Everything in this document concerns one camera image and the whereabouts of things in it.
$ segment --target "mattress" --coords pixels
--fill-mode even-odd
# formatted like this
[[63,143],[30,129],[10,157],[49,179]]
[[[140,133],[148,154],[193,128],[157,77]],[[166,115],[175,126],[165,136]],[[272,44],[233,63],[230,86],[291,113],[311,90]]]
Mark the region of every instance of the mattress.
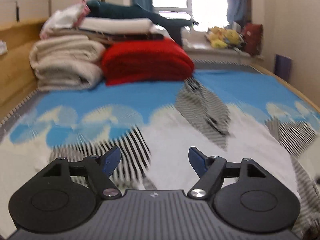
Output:
[[[241,71],[230,68],[216,65],[215,70],[198,70],[194,76],[227,106],[236,107],[260,123],[276,116],[281,122],[307,121],[314,130],[320,130],[320,115],[275,78],[248,70],[248,66],[242,66]],[[0,234],[8,236],[14,230],[7,211],[10,196],[48,164],[53,147],[113,139],[133,125],[148,125],[175,103],[182,85],[100,84],[95,90],[57,91],[26,100],[28,107],[16,110],[0,127],[0,155],[9,156],[6,160],[12,163],[8,168],[2,162],[1,178],[9,174],[15,181],[12,185],[2,183],[0,212],[4,216]]]

